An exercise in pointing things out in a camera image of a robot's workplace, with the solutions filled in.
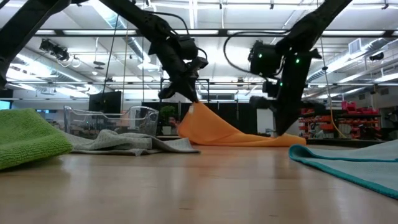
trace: cloth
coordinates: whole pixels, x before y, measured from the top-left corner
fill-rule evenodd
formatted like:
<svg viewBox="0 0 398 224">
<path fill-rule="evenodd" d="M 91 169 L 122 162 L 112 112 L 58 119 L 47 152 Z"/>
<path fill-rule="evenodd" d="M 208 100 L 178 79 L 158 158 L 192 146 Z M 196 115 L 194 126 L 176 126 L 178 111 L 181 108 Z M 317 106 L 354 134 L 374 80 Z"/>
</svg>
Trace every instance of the cloth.
<svg viewBox="0 0 398 224">
<path fill-rule="evenodd" d="M 392 198 L 398 198 L 398 140 L 352 150 L 295 145 L 289 157 Z"/>
<path fill-rule="evenodd" d="M 203 103 L 194 103 L 178 127 L 178 135 L 195 144 L 207 146 L 289 147 L 305 144 L 305 139 L 284 134 L 267 138 L 244 134 L 234 128 Z"/>
<path fill-rule="evenodd" d="M 118 134 L 102 130 L 95 140 L 64 133 L 73 145 L 72 153 L 140 156 L 159 152 L 198 153 L 188 139 L 163 142 L 146 134 Z"/>
<path fill-rule="evenodd" d="M 0 170 L 71 150 L 62 133 L 35 110 L 0 110 Z"/>
</svg>

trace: teal towel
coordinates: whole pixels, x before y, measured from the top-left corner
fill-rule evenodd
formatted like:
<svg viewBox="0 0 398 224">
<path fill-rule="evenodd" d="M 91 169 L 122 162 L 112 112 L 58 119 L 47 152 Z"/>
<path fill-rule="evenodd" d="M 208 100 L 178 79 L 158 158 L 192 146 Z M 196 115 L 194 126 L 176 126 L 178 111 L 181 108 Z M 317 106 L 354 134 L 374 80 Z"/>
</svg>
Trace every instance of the teal towel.
<svg viewBox="0 0 398 224">
<path fill-rule="evenodd" d="M 0 170 L 71 150 L 62 132 L 35 110 L 0 110 Z"/>
<path fill-rule="evenodd" d="M 398 140 L 352 150 L 295 145 L 289 157 L 380 194 L 398 198 Z"/>
</svg>

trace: ceiling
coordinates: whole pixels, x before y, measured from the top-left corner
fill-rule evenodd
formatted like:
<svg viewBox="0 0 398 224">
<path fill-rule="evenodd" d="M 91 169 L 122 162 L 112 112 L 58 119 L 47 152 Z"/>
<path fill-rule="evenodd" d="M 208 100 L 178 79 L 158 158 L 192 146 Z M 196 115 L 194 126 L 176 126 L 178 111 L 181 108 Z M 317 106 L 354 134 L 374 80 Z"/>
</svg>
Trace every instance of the ceiling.
<svg viewBox="0 0 398 224">
<path fill-rule="evenodd" d="M 167 12 L 177 14 L 182 17 L 189 26 L 189 29 L 289 29 L 304 15 L 311 12 L 317 6 L 316 0 L 274 0 L 274 9 L 270 10 L 270 1 L 260 0 L 152 0 L 151 7 L 145 8 L 149 11 Z M 23 5 L 24 1 L 11 1 L 0 10 L 0 27 L 2 27 Z M 143 6 L 144 1 L 138 0 L 137 5 Z M 354 0 L 329 26 L 328 29 L 339 30 L 385 30 L 398 28 L 398 0 L 388 0 L 389 8 L 382 10 L 384 0 Z M 90 0 L 82 4 L 81 7 L 71 5 L 62 12 L 53 15 L 41 29 L 112 29 L 105 21 L 101 12 L 95 6 L 101 4 L 97 0 Z M 183 29 L 182 22 L 174 17 L 160 16 L 165 19 L 174 29 Z M 135 26 L 126 23 L 128 29 L 135 29 Z M 51 41 L 62 47 L 68 48 L 72 55 L 71 60 L 63 62 L 62 65 L 49 54 L 45 54 L 37 59 L 37 62 L 46 64 L 54 70 L 62 66 L 63 71 L 83 76 L 84 81 L 102 82 L 105 78 L 106 67 L 109 63 L 108 77 L 114 77 L 116 81 L 158 82 L 161 72 L 156 69 L 140 69 L 142 63 L 130 46 L 126 45 L 123 38 L 114 39 L 113 51 L 109 59 L 109 52 L 113 42 L 112 37 L 100 37 L 96 50 L 96 37 L 49 37 Z M 262 79 L 244 72 L 240 72 L 228 65 L 223 55 L 223 44 L 225 37 L 196 37 L 197 46 L 204 49 L 208 54 L 209 65 L 200 71 L 200 78 L 209 78 L 213 82 L 236 82 L 238 78 L 244 78 L 245 82 L 261 82 Z M 252 44 L 261 39 L 264 43 L 275 44 L 280 38 L 273 37 L 238 37 L 230 40 L 227 47 L 229 59 L 241 68 L 247 69 L 249 63 L 247 57 Z M 356 38 L 322 38 L 315 47 L 319 48 L 326 61 L 332 61 L 341 56 L 342 52 L 348 50 L 348 44 Z M 148 53 L 150 42 L 142 37 L 135 37 L 137 43 Z M 363 42 L 370 42 L 374 39 L 363 39 Z M 26 48 L 31 50 L 31 58 L 37 58 L 42 54 L 39 50 L 41 37 L 33 37 Z M 363 57 L 352 59 L 346 65 L 341 62 L 338 69 L 331 71 L 328 75 L 329 82 L 339 82 L 340 80 L 362 72 L 368 68 L 378 66 L 390 60 L 396 59 L 396 45 L 390 44 L 382 49 L 385 59 L 378 62 L 366 62 Z M 73 55 L 78 60 L 72 61 Z M 159 65 L 156 57 L 150 56 L 150 63 L 156 67 Z M 96 70 L 94 61 L 104 62 L 104 70 Z M 310 74 L 317 72 L 323 66 L 322 61 L 312 62 Z M 370 78 L 377 78 L 380 71 L 374 71 L 370 77 L 365 74 L 351 82 L 368 82 Z M 320 77 L 311 82 L 325 82 L 324 77 Z M 109 89 L 121 89 L 123 86 L 109 86 Z M 160 85 L 125 85 L 130 89 L 159 89 Z M 213 86 L 214 89 L 236 88 L 235 86 Z M 313 87 L 306 93 L 312 97 L 321 95 L 324 88 Z"/>
</svg>

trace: orange towel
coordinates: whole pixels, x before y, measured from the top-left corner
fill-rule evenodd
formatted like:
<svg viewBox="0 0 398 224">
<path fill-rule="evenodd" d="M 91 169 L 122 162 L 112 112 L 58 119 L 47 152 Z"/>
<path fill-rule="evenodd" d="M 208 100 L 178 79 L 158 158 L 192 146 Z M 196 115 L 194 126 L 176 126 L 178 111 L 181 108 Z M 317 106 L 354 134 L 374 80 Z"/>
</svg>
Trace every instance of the orange towel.
<svg viewBox="0 0 398 224">
<path fill-rule="evenodd" d="M 178 127 L 178 135 L 189 138 L 195 144 L 206 146 L 289 147 L 293 144 L 305 144 L 304 138 L 289 134 L 277 138 L 244 134 L 203 103 L 192 104 Z"/>
</svg>

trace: wooden table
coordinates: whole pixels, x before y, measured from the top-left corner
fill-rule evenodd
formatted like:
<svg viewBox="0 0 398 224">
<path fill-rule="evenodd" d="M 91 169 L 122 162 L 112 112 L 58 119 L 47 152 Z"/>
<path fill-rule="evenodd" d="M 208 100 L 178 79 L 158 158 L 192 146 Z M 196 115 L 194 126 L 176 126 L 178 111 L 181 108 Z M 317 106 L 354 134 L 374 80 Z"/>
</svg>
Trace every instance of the wooden table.
<svg viewBox="0 0 398 224">
<path fill-rule="evenodd" d="M 198 148 L 0 172 L 0 223 L 398 222 L 398 201 L 291 161 L 287 148 Z"/>
</svg>

